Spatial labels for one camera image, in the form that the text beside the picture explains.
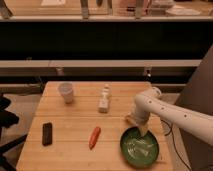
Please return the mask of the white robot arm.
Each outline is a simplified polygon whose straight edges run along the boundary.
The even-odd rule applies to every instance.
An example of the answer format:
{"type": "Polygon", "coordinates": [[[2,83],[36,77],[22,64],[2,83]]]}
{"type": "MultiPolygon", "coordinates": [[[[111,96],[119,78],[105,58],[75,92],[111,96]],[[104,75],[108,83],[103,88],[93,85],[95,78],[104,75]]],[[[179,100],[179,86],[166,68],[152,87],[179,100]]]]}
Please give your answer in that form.
{"type": "Polygon", "coordinates": [[[161,90],[157,87],[136,94],[134,108],[125,116],[126,121],[138,127],[145,136],[153,113],[213,146],[213,116],[166,103],[160,97],[161,90]]]}

